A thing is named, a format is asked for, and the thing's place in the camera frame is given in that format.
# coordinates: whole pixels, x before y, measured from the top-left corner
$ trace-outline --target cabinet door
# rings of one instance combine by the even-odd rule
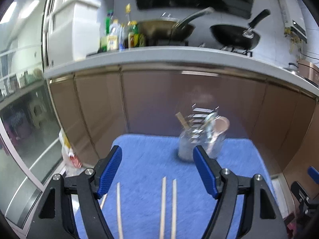
[[[135,71],[123,73],[130,133],[179,136],[175,114],[191,107],[214,109],[230,120],[228,137],[251,136],[262,104],[265,84],[211,73]]]
[[[281,170],[285,169],[301,146],[315,110],[316,101],[300,95],[291,126],[287,136],[279,149],[276,160]]]
[[[252,141],[271,175],[282,171],[277,163],[277,153],[288,133],[298,99],[299,94],[294,91],[267,86]]]
[[[72,148],[83,164],[94,166],[98,156],[82,119],[73,79],[52,82],[50,89],[61,125]]]
[[[127,133],[120,76],[101,73],[76,77],[75,81],[89,134],[99,157],[104,158],[113,140]]]
[[[319,106],[315,107],[315,112],[305,135],[304,140],[295,154],[293,159],[289,162],[287,167],[284,169],[283,174],[290,187],[291,183],[298,181],[304,189],[307,191],[309,196],[313,199],[319,193],[318,185],[309,177],[307,169],[309,166],[315,167],[319,170]],[[293,197],[295,206],[298,208],[299,203],[296,198]]]

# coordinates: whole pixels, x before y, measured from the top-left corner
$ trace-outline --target frying pan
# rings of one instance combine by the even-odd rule
[[[270,10],[263,10],[248,24],[248,28],[222,24],[213,25],[210,30],[217,41],[223,44],[224,47],[251,50],[258,45],[260,40],[260,36],[253,29],[270,14]]]
[[[208,7],[189,15],[184,20],[161,17],[156,20],[140,21],[138,22],[138,30],[144,34],[146,38],[152,40],[170,39],[173,41],[183,41],[192,34],[195,28],[189,24],[189,22],[213,12],[214,9]]]

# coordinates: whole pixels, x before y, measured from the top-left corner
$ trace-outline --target black frying pan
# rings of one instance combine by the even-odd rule
[[[225,24],[213,25],[210,27],[211,33],[225,47],[251,50],[258,45],[260,40],[260,36],[253,29],[269,15],[270,10],[263,10],[248,24],[249,28]]]

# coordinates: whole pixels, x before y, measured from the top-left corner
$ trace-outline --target glass jar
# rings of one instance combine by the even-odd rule
[[[207,133],[203,130],[203,134],[199,135],[193,132],[193,129],[183,130],[179,136],[179,150],[178,156],[180,159],[188,162],[193,162],[193,150],[194,147],[201,145],[209,158],[217,159],[223,141],[225,139],[225,133],[220,134],[216,139],[208,138]]]

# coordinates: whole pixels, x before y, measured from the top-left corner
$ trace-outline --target chopstick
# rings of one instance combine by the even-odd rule
[[[101,205],[100,205],[101,209],[103,209],[103,207],[104,207],[104,203],[105,203],[106,198],[107,198],[107,193],[102,198],[102,202],[101,202]]]
[[[116,186],[116,212],[117,212],[117,227],[119,231],[119,239],[123,239],[123,227],[122,227],[122,216],[121,216],[121,196],[120,196],[120,183]]]
[[[190,127],[188,126],[186,120],[184,119],[183,115],[178,112],[175,114],[175,116],[178,118],[178,120],[180,121],[181,125],[186,129],[186,130],[189,130]]]
[[[176,221],[177,221],[177,181],[173,180],[172,191],[172,226],[171,226],[171,239],[176,238]]]
[[[160,211],[159,239],[164,239],[166,209],[166,176],[162,178],[162,202]]]

